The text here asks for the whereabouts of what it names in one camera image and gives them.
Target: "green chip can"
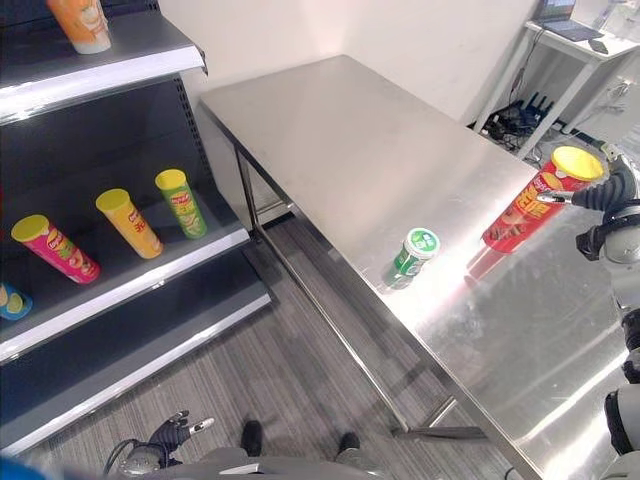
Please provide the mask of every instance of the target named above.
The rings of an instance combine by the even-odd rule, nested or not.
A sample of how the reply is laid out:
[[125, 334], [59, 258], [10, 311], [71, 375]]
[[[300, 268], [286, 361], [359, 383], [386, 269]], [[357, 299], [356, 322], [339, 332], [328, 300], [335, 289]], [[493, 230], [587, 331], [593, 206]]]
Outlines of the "green chip can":
[[398, 273], [415, 277], [422, 265], [436, 256], [440, 250], [440, 239], [426, 228], [412, 229], [402, 244], [402, 250], [393, 261]]
[[200, 238], [207, 233], [207, 225], [183, 171], [172, 168], [160, 172], [156, 176], [156, 186], [171, 207], [187, 238]]

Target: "white wall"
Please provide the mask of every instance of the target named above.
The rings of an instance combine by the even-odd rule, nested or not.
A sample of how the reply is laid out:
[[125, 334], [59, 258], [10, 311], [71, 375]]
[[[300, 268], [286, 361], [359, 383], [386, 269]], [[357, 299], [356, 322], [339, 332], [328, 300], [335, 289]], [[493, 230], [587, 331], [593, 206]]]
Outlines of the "white wall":
[[[463, 124], [493, 87], [537, 0], [160, 0], [206, 53], [209, 76], [183, 75], [218, 187], [246, 219], [238, 174], [200, 93], [351, 55]], [[262, 186], [259, 203], [273, 200]]]

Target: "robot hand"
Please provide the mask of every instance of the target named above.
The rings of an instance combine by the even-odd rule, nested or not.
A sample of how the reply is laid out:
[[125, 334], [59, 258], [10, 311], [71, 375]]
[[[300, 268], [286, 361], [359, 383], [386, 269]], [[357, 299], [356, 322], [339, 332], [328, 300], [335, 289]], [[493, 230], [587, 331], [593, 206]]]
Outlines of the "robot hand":
[[155, 432], [153, 432], [153, 435], [149, 438], [149, 443], [162, 446], [168, 454], [175, 452], [180, 445], [191, 438], [191, 429], [201, 425], [196, 424], [188, 427], [188, 416], [189, 410], [182, 410], [168, 418]]
[[[189, 440], [192, 435], [209, 428], [214, 423], [213, 418], [207, 418], [189, 426], [187, 425], [188, 416], [189, 411], [182, 410], [168, 418], [153, 432], [146, 443], [131, 440], [134, 447], [127, 459], [118, 468], [119, 473], [125, 477], [138, 477], [162, 468], [179, 465], [180, 462], [171, 458], [171, 454], [180, 445]], [[105, 466], [105, 474], [108, 473], [110, 468], [111, 465], [108, 462], [108, 466]]]

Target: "store shelf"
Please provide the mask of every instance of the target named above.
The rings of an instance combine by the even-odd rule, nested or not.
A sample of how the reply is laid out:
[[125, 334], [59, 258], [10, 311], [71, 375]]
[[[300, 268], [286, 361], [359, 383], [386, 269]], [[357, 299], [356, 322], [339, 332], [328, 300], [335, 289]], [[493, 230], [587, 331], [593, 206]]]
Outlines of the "store shelf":
[[0, 125], [204, 67], [198, 48], [159, 12], [109, 21], [112, 46], [80, 55], [61, 29], [3, 39]]
[[[72, 240], [102, 268], [89, 285], [77, 285], [25, 249], [25, 255], [2, 259], [2, 277], [34, 300], [33, 310], [17, 322], [0, 322], [0, 363], [8, 363], [29, 349], [113, 308], [191, 268], [249, 240], [249, 235], [220, 195], [212, 188], [195, 193], [208, 232], [187, 239], [164, 201], [142, 209], [142, 215], [164, 243], [151, 260], [140, 258], [103, 219]], [[58, 225], [64, 231], [64, 225]]]
[[270, 302], [239, 250], [0, 369], [0, 447], [17, 454]]

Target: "floor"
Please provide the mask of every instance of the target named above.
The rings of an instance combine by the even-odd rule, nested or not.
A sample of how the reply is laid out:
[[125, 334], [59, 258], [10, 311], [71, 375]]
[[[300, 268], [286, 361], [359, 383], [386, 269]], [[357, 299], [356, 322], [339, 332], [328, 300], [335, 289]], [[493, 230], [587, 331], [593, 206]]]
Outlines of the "floor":
[[[340, 267], [297, 220], [282, 222], [271, 233], [409, 421], [423, 422], [446, 392], [407, 347], [402, 332], [367, 315], [357, 294], [344, 293]], [[391, 478], [503, 478], [509, 464], [489, 443], [394, 440], [386, 408], [267, 246], [252, 244], [245, 253], [272, 291], [271, 306], [27, 452], [27, 461], [98, 472], [117, 442], [146, 439], [166, 418], [187, 408], [192, 421], [212, 416], [216, 423], [180, 448], [176, 458], [185, 462], [237, 445], [242, 424], [251, 417], [265, 426], [267, 455], [331, 459], [341, 435], [355, 430]], [[454, 410], [447, 424], [469, 420]]]

